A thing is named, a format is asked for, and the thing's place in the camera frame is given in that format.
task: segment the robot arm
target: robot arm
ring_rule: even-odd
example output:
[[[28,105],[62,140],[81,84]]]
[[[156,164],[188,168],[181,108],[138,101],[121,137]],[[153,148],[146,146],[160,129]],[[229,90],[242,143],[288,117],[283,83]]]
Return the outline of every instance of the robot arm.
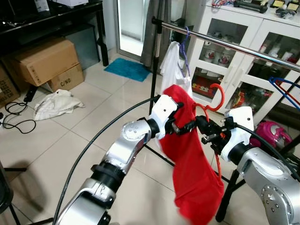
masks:
[[[110,209],[124,177],[136,155],[151,138],[165,136],[166,123],[179,105],[162,95],[152,109],[149,119],[125,124],[121,135],[109,148],[93,174],[81,186],[60,214],[57,225],[108,225]]]
[[[261,198],[269,224],[299,225],[300,183],[291,176],[290,170],[281,161],[260,148],[249,146],[250,134],[232,126],[233,123],[238,123],[253,130],[251,108],[240,107],[228,111],[224,127],[219,127],[213,121],[206,123],[202,117],[196,120],[201,133],[208,133],[202,142],[211,142],[211,147],[225,161],[236,164],[237,171]]]

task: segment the white cloth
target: white cloth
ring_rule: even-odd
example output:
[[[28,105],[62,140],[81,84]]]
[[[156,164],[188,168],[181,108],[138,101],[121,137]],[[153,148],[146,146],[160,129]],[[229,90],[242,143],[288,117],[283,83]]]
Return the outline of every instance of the white cloth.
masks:
[[[170,43],[167,53],[165,54],[165,58],[160,65],[160,73],[163,76],[162,84],[161,84],[161,94],[168,87],[176,84],[182,87],[187,94],[192,98],[192,80],[189,75],[184,77],[182,75],[179,58],[179,43],[173,41]]]
[[[34,120],[45,120],[64,113],[72,113],[76,107],[84,108],[85,106],[79,99],[72,97],[71,92],[58,89],[36,104]]]

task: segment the cabinet handle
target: cabinet handle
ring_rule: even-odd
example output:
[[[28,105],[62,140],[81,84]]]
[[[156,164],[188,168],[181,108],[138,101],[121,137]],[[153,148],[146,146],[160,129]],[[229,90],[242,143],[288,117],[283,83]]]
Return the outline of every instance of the cabinet handle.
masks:
[[[225,75],[225,80],[224,80],[224,83],[228,83],[228,81],[229,81],[229,79],[230,79],[230,73],[231,73],[231,71],[233,70],[233,66],[229,66],[229,68],[228,68],[228,72],[227,72],[227,74]]]
[[[232,85],[233,87],[237,87],[240,83],[240,77],[241,75],[245,73],[243,69],[240,69],[238,73],[235,74],[235,76],[232,79]]]

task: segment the metal rail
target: metal rail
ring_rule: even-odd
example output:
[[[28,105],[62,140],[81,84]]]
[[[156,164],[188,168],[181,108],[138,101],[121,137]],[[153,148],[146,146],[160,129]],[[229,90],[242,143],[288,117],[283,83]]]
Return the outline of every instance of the metal rail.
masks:
[[[168,28],[170,30],[174,30],[174,31],[182,33],[182,34],[187,34],[188,33],[187,30],[184,29],[184,28],[172,25],[170,23],[162,22],[162,21],[160,21],[158,19],[153,19],[152,22],[154,24],[157,24],[157,25],[160,25],[160,23],[161,23],[162,27]],[[215,43],[217,45],[220,45],[220,46],[223,46],[223,47],[227,47],[227,48],[236,50],[236,51],[241,52],[241,53],[245,53],[247,55],[254,56],[254,57],[262,59],[264,61],[272,62],[274,64],[280,65],[282,67],[285,67],[287,69],[291,69],[291,70],[294,70],[294,71],[300,73],[300,66],[297,65],[297,64],[290,63],[288,61],[283,61],[283,60],[281,60],[279,58],[271,57],[271,56],[269,56],[267,54],[254,51],[254,50],[252,50],[250,48],[245,48],[245,47],[242,47],[242,46],[239,46],[239,45],[235,45],[235,44],[223,41],[221,39],[210,37],[208,35],[200,34],[200,33],[194,32],[194,31],[189,31],[189,35],[192,36],[192,37],[196,37],[196,38],[205,40],[205,41],[213,42],[213,43]]]

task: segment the blue rug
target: blue rug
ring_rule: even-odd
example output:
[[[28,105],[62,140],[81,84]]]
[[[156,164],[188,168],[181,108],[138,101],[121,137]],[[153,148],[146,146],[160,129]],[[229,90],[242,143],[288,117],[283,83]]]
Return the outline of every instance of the blue rug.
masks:
[[[105,71],[143,82],[150,73],[143,64],[117,58],[105,68]]]

